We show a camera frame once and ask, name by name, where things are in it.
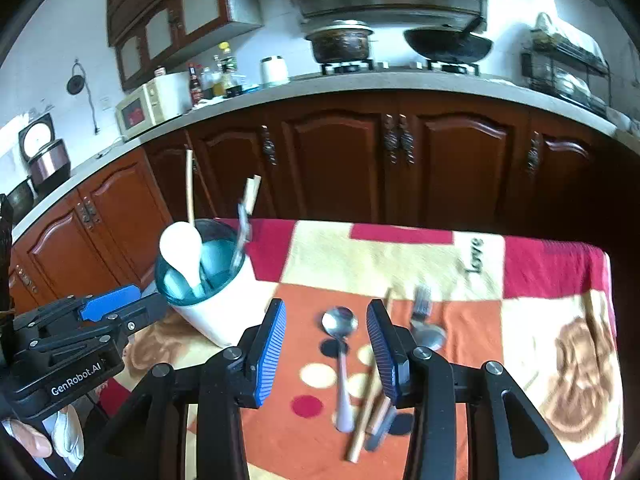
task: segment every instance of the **blue gripper pad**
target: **blue gripper pad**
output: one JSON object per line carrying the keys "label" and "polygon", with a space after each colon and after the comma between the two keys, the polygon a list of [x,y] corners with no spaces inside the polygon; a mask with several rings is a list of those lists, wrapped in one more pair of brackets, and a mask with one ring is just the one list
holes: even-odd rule
{"label": "blue gripper pad", "polygon": [[396,368],[372,304],[367,307],[367,332],[369,332],[369,339],[376,357],[376,365],[385,395],[391,399],[391,403],[395,406],[399,396]]}
{"label": "blue gripper pad", "polygon": [[80,316],[85,321],[100,321],[105,314],[139,300],[140,296],[137,286],[125,285],[97,298],[91,298],[80,312]]}
{"label": "blue gripper pad", "polygon": [[[284,333],[287,327],[287,311],[282,300],[277,300],[277,304],[273,304],[265,314],[263,327],[265,322],[271,321],[271,326],[268,327],[269,331],[264,341],[264,347],[262,354],[257,364],[257,377],[255,384],[254,397],[258,407],[262,405],[264,400],[269,397],[271,393],[271,387],[273,386],[273,380],[276,376],[276,368],[278,367],[278,359],[280,358],[280,351],[282,350],[282,342],[284,340]],[[254,344],[260,344],[258,341],[260,335],[256,337]]]}

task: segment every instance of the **kitchen counter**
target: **kitchen counter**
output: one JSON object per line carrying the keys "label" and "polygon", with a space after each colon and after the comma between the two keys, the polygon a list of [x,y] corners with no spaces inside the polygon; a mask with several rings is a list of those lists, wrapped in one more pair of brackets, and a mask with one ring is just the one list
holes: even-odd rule
{"label": "kitchen counter", "polygon": [[514,86],[507,82],[498,82],[496,80],[488,80],[469,75],[389,70],[384,72],[300,78],[286,85],[251,92],[215,105],[191,111],[174,120],[160,124],[135,139],[123,144],[113,145],[107,150],[104,150],[106,153],[103,155],[98,154],[90,158],[74,168],[69,180],[41,200],[41,202],[22,219],[12,231],[14,242],[41,215],[54,205],[57,200],[65,196],[66,193],[78,186],[83,180],[145,142],[198,121],[254,105],[313,94],[367,90],[431,90],[474,94],[540,108],[541,110],[546,110],[547,112],[589,126],[606,136],[613,136],[616,133],[616,126],[614,124],[568,102],[528,88]]}

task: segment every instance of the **bottle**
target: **bottle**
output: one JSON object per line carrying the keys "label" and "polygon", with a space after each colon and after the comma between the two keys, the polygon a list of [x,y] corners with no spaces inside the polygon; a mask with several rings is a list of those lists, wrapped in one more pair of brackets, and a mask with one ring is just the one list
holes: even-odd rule
{"label": "bottle", "polygon": [[231,55],[231,48],[226,41],[223,41],[218,45],[222,53],[224,54],[224,58],[222,59],[222,86],[225,89],[226,97],[233,97],[236,92],[230,91],[231,88],[236,86],[236,82],[234,81],[234,73],[238,68],[238,64],[236,62],[236,58]]}
{"label": "bottle", "polygon": [[222,84],[222,63],[220,63],[220,56],[216,54],[213,57],[213,95],[216,97],[223,96],[225,94],[225,87]]}
{"label": "bottle", "polygon": [[191,104],[196,105],[200,100],[204,99],[202,86],[198,81],[198,75],[193,63],[189,63],[189,92],[191,93]]}
{"label": "bottle", "polygon": [[202,93],[204,94],[204,98],[213,99],[213,72],[208,66],[202,69],[200,82],[202,84]]}

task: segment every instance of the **white canister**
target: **white canister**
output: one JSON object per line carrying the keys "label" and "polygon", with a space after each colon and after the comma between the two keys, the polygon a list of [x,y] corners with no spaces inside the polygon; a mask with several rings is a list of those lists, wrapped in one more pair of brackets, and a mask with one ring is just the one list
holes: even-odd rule
{"label": "white canister", "polygon": [[264,319],[264,298],[258,298],[254,267],[245,255],[236,276],[217,294],[190,306],[172,307],[202,335],[221,348],[236,346],[244,331]]}
{"label": "white canister", "polygon": [[289,82],[289,71],[282,56],[269,56],[260,60],[260,76],[264,86],[277,86]]}

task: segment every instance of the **checkered tablecloth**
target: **checkered tablecloth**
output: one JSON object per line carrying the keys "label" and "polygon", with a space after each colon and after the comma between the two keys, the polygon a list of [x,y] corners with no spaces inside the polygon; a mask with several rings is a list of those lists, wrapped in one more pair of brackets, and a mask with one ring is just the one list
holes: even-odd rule
{"label": "checkered tablecloth", "polygon": [[[287,306],[287,333],[273,391],[260,410],[243,410],[252,478],[401,478],[407,435],[391,435],[357,464],[345,462],[349,435],[336,431],[335,359],[322,353],[318,325],[328,308],[354,311],[348,340],[354,414],[370,365],[366,307],[388,291],[393,321],[408,325],[415,287],[427,283],[431,322],[447,331],[440,353],[479,367],[503,362],[543,415],[584,480],[620,468],[622,382],[616,354],[607,255],[592,246],[491,234],[334,222],[253,220],[247,252],[255,297]],[[126,369],[101,402],[114,411],[158,362],[200,364],[220,349],[177,314],[140,331]],[[402,414],[411,417],[410,412]],[[457,411],[458,478],[467,474],[465,412]],[[195,476],[197,409],[190,409],[186,478]]]}

